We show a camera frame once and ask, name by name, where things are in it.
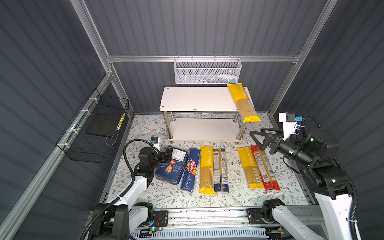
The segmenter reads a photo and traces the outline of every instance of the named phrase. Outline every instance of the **blue pasta package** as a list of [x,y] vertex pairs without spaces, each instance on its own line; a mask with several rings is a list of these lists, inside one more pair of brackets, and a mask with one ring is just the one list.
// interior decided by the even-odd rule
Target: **blue pasta package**
[[172,160],[166,163],[159,163],[155,176],[165,182],[178,185],[187,164],[188,152],[168,146],[166,151],[172,151]]
[[193,191],[195,185],[195,177],[197,172],[197,166],[199,165],[200,149],[191,148],[189,151],[189,158],[187,166],[185,168],[183,181],[181,183],[181,190]]

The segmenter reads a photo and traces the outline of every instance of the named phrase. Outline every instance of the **gray corrugated wall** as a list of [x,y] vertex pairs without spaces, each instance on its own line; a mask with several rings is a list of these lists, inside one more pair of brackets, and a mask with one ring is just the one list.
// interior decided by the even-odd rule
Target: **gray corrugated wall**
[[[298,54],[325,0],[86,0],[109,55]],[[170,63],[115,63],[135,112],[159,112]],[[268,110],[290,63],[243,63],[240,82]]]
[[[1,1],[0,39],[3,222],[105,71],[69,1]],[[14,239],[77,237],[108,168],[64,159]]]
[[363,239],[384,225],[383,40],[384,2],[339,1],[277,111],[314,114],[337,137]]

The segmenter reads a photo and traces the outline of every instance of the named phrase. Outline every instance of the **leaf pattern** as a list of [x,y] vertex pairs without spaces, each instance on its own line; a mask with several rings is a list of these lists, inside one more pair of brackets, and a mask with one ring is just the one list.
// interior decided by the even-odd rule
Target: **leaf pattern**
[[[175,141],[173,144],[167,139],[167,130],[162,114],[135,115],[128,139],[135,138],[150,140],[151,136],[161,138],[161,151],[169,145],[189,150],[192,147],[214,146],[215,148],[225,148],[228,162],[228,183],[229,193],[218,192],[213,195],[201,194],[200,192],[200,166],[197,168],[195,185],[193,192],[180,190],[178,186],[172,185],[153,178],[149,187],[139,196],[137,202],[150,202],[154,208],[199,208],[199,207],[237,207],[237,206],[261,206],[264,200],[279,198],[286,205],[307,205],[306,197],[296,179],[295,173],[290,170],[282,161],[282,155],[276,153],[266,154],[275,169],[275,176],[278,179],[281,191],[265,191],[262,189],[249,189],[245,179],[243,167],[236,147],[255,145],[249,136],[249,131],[259,131],[262,127],[272,127],[267,113],[258,113],[261,122],[247,123],[245,126],[242,142],[235,145],[233,142],[194,142],[194,141]],[[177,114],[176,117],[190,118],[234,118],[234,113],[225,114]],[[142,142],[133,142],[126,150],[128,162],[135,166],[138,162],[138,154],[141,148],[146,147]],[[108,201],[114,199],[130,182],[130,172],[121,157],[116,170],[111,190],[109,191]]]

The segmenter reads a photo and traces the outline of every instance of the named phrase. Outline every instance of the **yellow pasta package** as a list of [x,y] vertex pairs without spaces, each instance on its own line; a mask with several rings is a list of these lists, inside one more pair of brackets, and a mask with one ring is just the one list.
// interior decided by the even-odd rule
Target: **yellow pasta package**
[[263,181],[260,177],[259,169],[257,169],[255,160],[253,158],[253,153],[251,147],[238,147],[237,151],[239,152],[241,164],[243,165],[245,178],[249,189],[252,188],[263,188]]
[[213,146],[201,146],[200,156],[200,192],[215,194]]
[[261,122],[251,100],[249,100],[249,97],[243,87],[243,83],[227,84],[227,86],[231,91],[237,111],[243,118],[243,122]]

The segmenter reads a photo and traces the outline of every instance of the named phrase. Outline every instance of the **white shelf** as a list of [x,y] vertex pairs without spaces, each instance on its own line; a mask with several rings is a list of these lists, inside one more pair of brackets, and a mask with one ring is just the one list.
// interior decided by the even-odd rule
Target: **white shelf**
[[176,118],[170,122],[172,141],[240,142],[236,139],[239,123],[233,119]]
[[237,108],[228,87],[165,87],[160,111],[237,112]]

